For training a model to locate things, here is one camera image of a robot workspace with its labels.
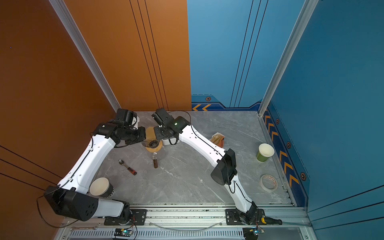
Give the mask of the clear glass dripper cone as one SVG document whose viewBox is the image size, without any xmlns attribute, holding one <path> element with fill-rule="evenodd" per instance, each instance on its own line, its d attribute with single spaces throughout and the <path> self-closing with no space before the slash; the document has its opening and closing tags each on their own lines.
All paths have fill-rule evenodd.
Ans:
<svg viewBox="0 0 384 240">
<path fill-rule="evenodd" d="M 160 144 L 160 141 L 158 141 L 158 140 L 152 140 L 152 141 L 150 141 L 150 142 L 144 140 L 144 141 L 142 142 L 142 145 L 143 145 L 145 148 L 150 148 L 150 149 L 155 149 L 155 148 L 157 148 L 157 147 L 159 146 L 159 144 Z"/>
</svg>

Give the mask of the brown paper coffee filter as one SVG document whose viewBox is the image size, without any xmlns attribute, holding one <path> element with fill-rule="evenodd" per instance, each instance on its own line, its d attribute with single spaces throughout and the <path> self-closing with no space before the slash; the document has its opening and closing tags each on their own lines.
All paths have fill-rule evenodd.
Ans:
<svg viewBox="0 0 384 240">
<path fill-rule="evenodd" d="M 146 128 L 146 141 L 157 140 L 154 127 Z"/>
</svg>

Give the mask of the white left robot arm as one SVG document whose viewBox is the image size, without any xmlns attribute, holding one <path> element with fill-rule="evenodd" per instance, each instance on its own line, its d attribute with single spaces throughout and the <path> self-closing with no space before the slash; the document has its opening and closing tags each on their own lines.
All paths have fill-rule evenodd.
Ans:
<svg viewBox="0 0 384 240">
<path fill-rule="evenodd" d="M 136 113 L 125 111 L 122 116 L 98 125 L 73 168 L 57 186 L 47 187 L 44 193 L 44 198 L 57 215 L 83 222 L 101 217 L 123 223 L 131 219 L 129 203 L 95 198 L 88 192 L 100 166 L 115 146 L 121 141 L 125 141 L 127 146 L 141 143 L 146 138 L 146 130 L 139 126 L 139 121 Z"/>
</svg>

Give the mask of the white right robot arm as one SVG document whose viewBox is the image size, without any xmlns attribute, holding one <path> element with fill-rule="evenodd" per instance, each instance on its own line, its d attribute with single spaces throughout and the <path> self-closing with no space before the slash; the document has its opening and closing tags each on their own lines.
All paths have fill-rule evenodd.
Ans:
<svg viewBox="0 0 384 240">
<path fill-rule="evenodd" d="M 246 194 L 240 183 L 235 152 L 213 144 L 181 116 L 174 118 L 165 112 L 164 114 L 154 113 L 152 118 L 158 124 L 154 128 L 156 138 L 158 140 L 174 138 L 177 143 L 185 143 L 205 157 L 214 167 L 211 178 L 225 187 L 233 199 L 239 216 L 238 221 L 245 225 L 257 225 L 261 217 L 260 209 Z"/>
</svg>

